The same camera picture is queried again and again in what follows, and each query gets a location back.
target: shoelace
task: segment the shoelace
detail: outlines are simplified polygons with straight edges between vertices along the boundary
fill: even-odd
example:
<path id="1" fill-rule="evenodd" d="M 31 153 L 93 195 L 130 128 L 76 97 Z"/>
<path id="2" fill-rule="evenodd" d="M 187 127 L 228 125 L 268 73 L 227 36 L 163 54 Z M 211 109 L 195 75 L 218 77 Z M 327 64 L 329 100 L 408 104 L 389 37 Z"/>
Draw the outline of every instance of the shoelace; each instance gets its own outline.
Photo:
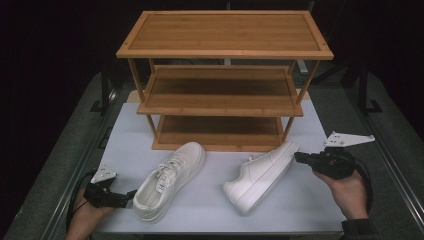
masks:
<path id="1" fill-rule="evenodd" d="M 156 173 L 156 177 L 160 177 L 163 174 L 175 174 L 178 170 L 182 169 L 186 165 L 184 158 L 187 158 L 187 156 L 177 153 L 174 154 L 170 160 L 159 164 L 159 171 Z"/>

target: shoe tongue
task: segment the shoe tongue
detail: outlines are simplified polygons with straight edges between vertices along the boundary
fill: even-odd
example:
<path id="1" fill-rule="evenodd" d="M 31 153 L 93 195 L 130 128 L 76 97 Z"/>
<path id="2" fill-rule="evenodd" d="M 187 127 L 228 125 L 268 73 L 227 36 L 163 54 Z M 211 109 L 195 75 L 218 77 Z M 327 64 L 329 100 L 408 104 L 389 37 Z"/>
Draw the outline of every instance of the shoe tongue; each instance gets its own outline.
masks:
<path id="1" fill-rule="evenodd" d="M 156 191 L 163 193 L 165 187 L 172 184 L 175 180 L 175 170 L 164 165 L 161 169 L 159 169 L 155 177 L 157 178 Z"/>
<path id="2" fill-rule="evenodd" d="M 166 174 L 162 174 L 159 176 L 159 179 L 156 183 L 156 191 L 163 193 L 163 190 L 165 190 L 166 186 L 166 179 L 168 179 L 168 176 Z"/>

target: black cable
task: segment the black cable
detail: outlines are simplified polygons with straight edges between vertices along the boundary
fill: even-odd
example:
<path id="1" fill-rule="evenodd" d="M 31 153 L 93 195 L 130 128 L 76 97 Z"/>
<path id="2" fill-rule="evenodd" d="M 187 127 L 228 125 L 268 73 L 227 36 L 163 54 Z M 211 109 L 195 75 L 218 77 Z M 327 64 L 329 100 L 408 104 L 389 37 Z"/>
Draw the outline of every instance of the black cable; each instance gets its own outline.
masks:
<path id="1" fill-rule="evenodd" d="M 346 159 L 344 157 L 339 158 L 339 160 L 344 160 L 347 163 L 351 164 L 364 180 L 365 191 L 367 193 L 366 208 L 367 208 L 367 213 L 369 213 L 371 211 L 371 207 L 372 207 L 372 203 L 374 199 L 374 193 L 373 193 L 372 185 L 371 185 L 371 175 L 367 166 L 365 165 L 363 161 L 357 158 L 355 158 L 355 162 L 351 162 L 349 161 L 349 159 Z"/>
<path id="2" fill-rule="evenodd" d="M 72 191 L 71 199 L 69 200 L 68 211 L 67 211 L 67 214 L 66 214 L 66 232 L 68 232 L 68 230 L 69 230 L 69 226 L 71 224 L 72 217 L 74 216 L 74 213 L 75 213 L 75 211 L 74 211 L 75 200 L 78 196 L 78 192 L 79 192 L 79 189 L 81 188 L 81 184 L 86 177 L 88 177 L 88 176 L 93 177 L 94 174 L 96 174 L 96 172 L 97 172 L 97 169 L 94 169 L 93 171 L 84 174 L 84 176 L 82 176 L 77 181 L 77 183 L 75 184 L 75 187 Z"/>
<path id="3" fill-rule="evenodd" d="M 88 201 L 86 200 L 83 204 L 81 204 L 77 209 L 74 210 L 73 214 L 75 214 L 82 206 L 84 206 Z"/>
<path id="4" fill-rule="evenodd" d="M 175 58 L 174 60 L 180 60 L 181 65 L 184 65 L 184 61 L 190 63 L 190 65 L 195 65 L 193 61 L 191 61 L 189 59 L 185 59 L 185 58 Z"/>

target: person's arm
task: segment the person's arm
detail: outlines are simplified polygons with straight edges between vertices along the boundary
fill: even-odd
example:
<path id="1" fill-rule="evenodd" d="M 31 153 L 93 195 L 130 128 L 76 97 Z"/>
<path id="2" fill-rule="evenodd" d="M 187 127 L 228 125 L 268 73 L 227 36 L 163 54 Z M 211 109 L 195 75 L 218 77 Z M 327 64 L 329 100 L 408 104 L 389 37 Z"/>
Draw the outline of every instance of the person's arm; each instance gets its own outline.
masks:
<path id="1" fill-rule="evenodd" d="M 87 202 L 83 194 L 84 189 L 78 194 L 66 240 L 87 239 L 100 221 L 115 210 L 111 207 L 96 208 Z"/>
<path id="2" fill-rule="evenodd" d="M 347 219 L 342 222 L 346 240 L 380 239 L 374 224 L 368 219 L 367 193 L 363 179 L 356 170 L 352 176 L 341 180 L 317 172 L 314 174 L 330 187 L 334 201 Z"/>

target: wooden shoe rack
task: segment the wooden shoe rack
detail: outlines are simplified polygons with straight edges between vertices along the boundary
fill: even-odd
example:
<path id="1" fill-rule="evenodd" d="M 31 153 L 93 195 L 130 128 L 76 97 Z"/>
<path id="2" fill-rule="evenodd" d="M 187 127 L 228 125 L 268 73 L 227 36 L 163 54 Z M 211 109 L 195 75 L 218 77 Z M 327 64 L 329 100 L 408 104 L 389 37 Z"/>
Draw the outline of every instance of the wooden shoe rack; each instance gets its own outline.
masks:
<path id="1" fill-rule="evenodd" d="M 117 52 L 127 58 L 153 149 L 270 151 L 286 139 L 320 60 L 333 54 L 308 11 L 145 11 Z M 143 91 L 136 59 L 150 61 Z M 287 66 L 157 65 L 155 59 L 278 59 Z M 300 92 L 297 59 L 314 60 Z M 160 115 L 157 126 L 152 115 Z M 288 117 L 283 126 L 281 117 Z"/>

